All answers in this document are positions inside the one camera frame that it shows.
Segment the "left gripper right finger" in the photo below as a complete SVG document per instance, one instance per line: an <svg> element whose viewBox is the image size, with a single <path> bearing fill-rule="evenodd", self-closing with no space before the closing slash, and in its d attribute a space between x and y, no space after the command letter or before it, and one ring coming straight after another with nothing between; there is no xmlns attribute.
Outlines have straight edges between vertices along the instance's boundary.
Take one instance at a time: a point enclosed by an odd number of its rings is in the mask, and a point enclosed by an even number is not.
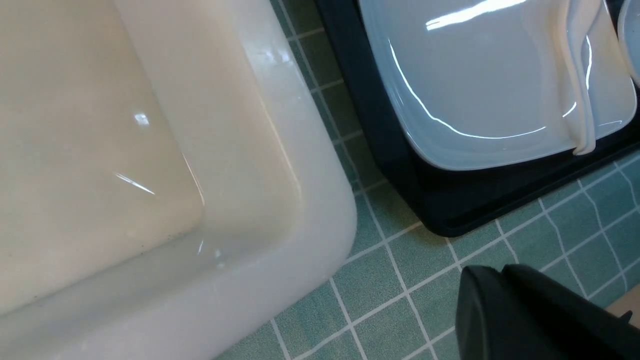
<svg viewBox="0 0 640 360"><path fill-rule="evenodd" d="M639 329L630 324L633 312L615 316L528 265L505 265L502 275L570 360L640 357Z"/></svg>

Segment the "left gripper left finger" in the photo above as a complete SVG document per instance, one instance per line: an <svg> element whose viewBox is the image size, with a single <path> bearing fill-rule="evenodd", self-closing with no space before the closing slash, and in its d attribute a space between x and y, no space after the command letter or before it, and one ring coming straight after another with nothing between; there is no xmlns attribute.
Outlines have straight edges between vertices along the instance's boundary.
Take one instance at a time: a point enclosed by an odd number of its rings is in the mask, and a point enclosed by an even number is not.
<svg viewBox="0 0 640 360"><path fill-rule="evenodd" d="M455 336L462 360L515 360L518 324L515 297L503 276L480 265L462 269Z"/></svg>

